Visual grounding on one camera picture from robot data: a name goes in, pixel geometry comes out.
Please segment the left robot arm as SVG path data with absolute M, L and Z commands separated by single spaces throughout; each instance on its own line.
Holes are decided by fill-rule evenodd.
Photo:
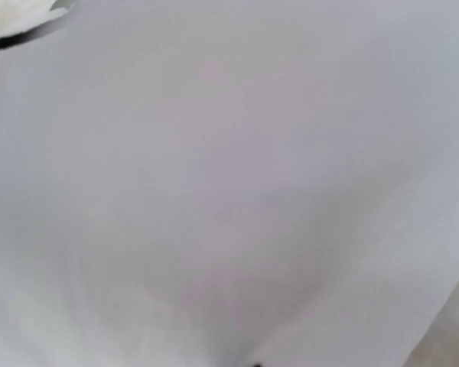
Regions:
M 0 1 L 0 51 L 59 30 L 74 4 L 74 1 Z

